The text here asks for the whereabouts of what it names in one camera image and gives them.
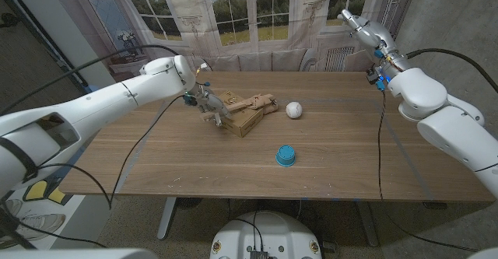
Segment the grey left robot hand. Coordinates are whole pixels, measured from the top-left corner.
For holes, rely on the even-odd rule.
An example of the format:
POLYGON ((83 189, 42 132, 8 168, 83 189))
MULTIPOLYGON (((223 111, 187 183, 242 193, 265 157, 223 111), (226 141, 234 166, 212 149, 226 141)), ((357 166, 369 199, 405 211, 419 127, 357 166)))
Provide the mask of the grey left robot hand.
POLYGON ((198 109, 201 111, 200 118, 203 121, 214 121, 217 127, 221 127, 224 117, 232 117, 227 106, 209 88, 195 85, 190 93, 196 99, 198 109))

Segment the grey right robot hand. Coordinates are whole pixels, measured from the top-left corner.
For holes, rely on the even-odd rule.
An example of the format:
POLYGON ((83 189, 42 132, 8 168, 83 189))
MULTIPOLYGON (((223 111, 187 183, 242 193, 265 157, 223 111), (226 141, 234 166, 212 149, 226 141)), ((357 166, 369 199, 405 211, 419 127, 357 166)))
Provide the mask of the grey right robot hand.
POLYGON ((343 20, 349 26, 351 29, 350 36, 357 39, 375 58, 398 53, 394 38, 389 30, 379 22, 353 15, 347 9, 343 9, 337 15, 337 18, 343 20))

